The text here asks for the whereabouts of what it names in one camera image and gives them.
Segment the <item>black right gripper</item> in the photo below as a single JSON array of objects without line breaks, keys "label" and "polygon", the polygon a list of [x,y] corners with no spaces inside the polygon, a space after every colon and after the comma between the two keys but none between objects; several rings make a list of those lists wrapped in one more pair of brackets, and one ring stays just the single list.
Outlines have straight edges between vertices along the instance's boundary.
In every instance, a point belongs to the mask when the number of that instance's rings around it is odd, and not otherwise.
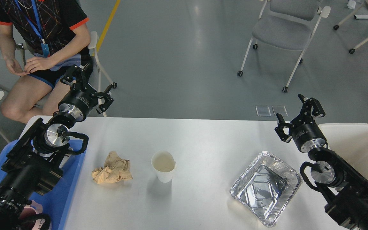
[{"label": "black right gripper", "polygon": [[[308,124],[292,128],[292,123],[285,122],[282,114],[276,113],[278,125],[274,130],[283,142],[290,143],[293,139],[300,152],[308,153],[313,148],[323,147],[326,144],[326,137],[314,122],[315,119],[324,117],[326,113],[317,99],[307,98],[302,94],[298,94],[298,97],[303,104],[298,115],[298,121]],[[284,128],[292,128],[291,135],[286,134]]]}]

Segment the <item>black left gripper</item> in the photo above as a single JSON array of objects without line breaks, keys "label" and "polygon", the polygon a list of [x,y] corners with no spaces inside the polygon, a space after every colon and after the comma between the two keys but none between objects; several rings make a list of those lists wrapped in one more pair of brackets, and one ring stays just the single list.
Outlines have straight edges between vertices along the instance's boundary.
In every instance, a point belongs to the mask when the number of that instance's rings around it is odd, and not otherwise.
[{"label": "black left gripper", "polygon": [[58,109],[60,112],[72,115],[76,122],[83,122],[93,107],[98,114],[105,113],[114,102],[111,97],[111,89],[114,89],[114,84],[108,85],[103,92],[88,90],[89,78],[90,67],[88,65],[72,65],[60,78],[60,82],[69,85],[71,90],[58,104]]}]

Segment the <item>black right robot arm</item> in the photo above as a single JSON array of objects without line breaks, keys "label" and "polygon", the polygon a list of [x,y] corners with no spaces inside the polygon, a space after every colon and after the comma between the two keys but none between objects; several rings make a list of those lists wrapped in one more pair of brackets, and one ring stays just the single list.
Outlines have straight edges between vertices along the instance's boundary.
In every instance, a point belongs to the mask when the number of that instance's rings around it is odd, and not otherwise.
[{"label": "black right robot arm", "polygon": [[293,140],[300,152],[308,154],[312,162],[302,163],[299,171],[304,182],[325,198],[325,213],[346,229],[368,230],[368,180],[328,148],[315,122],[325,116],[320,102],[302,94],[298,97],[300,113],[291,122],[277,113],[275,132],[283,142]]}]

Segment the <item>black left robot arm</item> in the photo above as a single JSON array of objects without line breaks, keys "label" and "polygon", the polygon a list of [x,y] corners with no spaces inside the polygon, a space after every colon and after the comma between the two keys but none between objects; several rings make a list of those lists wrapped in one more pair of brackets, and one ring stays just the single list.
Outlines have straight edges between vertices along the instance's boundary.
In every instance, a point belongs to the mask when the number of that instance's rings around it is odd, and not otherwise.
[{"label": "black left robot arm", "polygon": [[88,136],[70,129],[83,122],[92,109],[104,113],[114,101],[111,83],[104,92],[96,91],[86,78],[86,67],[71,66],[60,79],[71,87],[58,104],[58,111],[44,123],[37,119],[7,153],[1,169],[6,176],[0,182],[0,230],[19,230],[24,207],[33,193],[45,195],[63,177],[60,164],[66,154],[82,154]]}]

